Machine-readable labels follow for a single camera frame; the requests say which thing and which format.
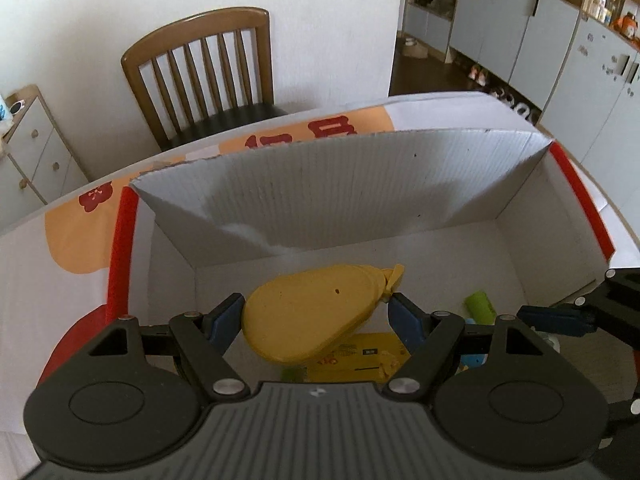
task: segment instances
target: wooden chair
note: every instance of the wooden chair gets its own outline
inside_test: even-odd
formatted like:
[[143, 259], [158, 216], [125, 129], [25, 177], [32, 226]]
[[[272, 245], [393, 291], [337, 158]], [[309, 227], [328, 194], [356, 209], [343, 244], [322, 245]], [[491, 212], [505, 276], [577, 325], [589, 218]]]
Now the wooden chair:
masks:
[[[262, 102], [254, 103], [252, 96], [249, 67], [247, 65], [246, 51], [242, 40], [242, 30], [255, 29], [255, 42], [257, 46], [257, 70], [259, 72], [256, 80], [259, 79]], [[236, 86], [229, 62], [229, 55], [226, 48], [223, 34], [232, 32], [236, 48], [236, 59], [238, 62], [238, 74], [242, 89], [242, 100], [239, 102], [236, 94]], [[212, 62], [211, 46], [212, 36], [216, 36], [217, 55], [220, 60], [222, 79], [226, 91], [226, 100], [229, 108], [223, 110], [223, 103], [220, 95], [218, 78], [214, 64]], [[192, 54], [192, 49], [197, 48], [202, 53], [204, 72], [206, 74], [205, 88], [210, 92], [210, 103], [213, 102], [215, 110], [207, 108], [207, 100], [203, 92], [201, 75], [198, 74], [196, 62]], [[188, 100], [185, 85], [178, 68], [174, 52], [182, 50], [188, 72], [191, 88], [195, 97], [197, 108], [192, 108]], [[186, 118], [188, 125], [180, 127], [174, 104], [158, 60], [162, 56], [167, 57], [169, 72], [174, 85], [174, 96], [178, 96], [180, 108]], [[158, 110], [146, 87], [141, 69], [151, 63], [157, 93], [160, 95], [164, 111], [175, 130], [175, 137], [167, 135], [162, 126], [162, 121], [158, 115]], [[190, 16], [183, 20], [170, 23], [164, 27], [147, 34], [144, 38], [135, 43], [124, 53], [121, 60], [129, 86], [138, 101], [138, 105], [146, 119], [151, 132], [153, 133], [160, 148], [168, 150], [180, 144], [201, 139], [219, 132], [231, 130], [238, 126], [263, 121], [273, 117], [284, 115], [273, 105], [273, 79], [271, 73], [271, 40], [269, 31], [269, 13], [264, 9], [256, 7], [232, 7], [229, 9], [210, 10]], [[194, 118], [194, 111], [199, 113], [200, 119]]]

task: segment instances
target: red printed character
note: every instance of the red printed character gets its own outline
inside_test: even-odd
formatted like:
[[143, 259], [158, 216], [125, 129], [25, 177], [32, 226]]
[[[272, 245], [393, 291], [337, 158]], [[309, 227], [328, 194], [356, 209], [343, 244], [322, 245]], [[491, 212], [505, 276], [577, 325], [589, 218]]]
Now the red printed character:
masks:
[[316, 139], [338, 134], [357, 134], [356, 129], [349, 124], [349, 118], [345, 115], [312, 121], [308, 124], [308, 127], [316, 136]]
[[[293, 137], [291, 137], [289, 134], [260, 137], [260, 144], [262, 146], [269, 146], [270, 144], [277, 144], [279, 142], [293, 142]], [[248, 148], [257, 148], [258, 140], [255, 135], [252, 135], [246, 140], [244, 145]]]
[[111, 182], [106, 182], [78, 197], [78, 202], [84, 207], [85, 213], [90, 213], [97, 208], [102, 202], [107, 202], [113, 194]]

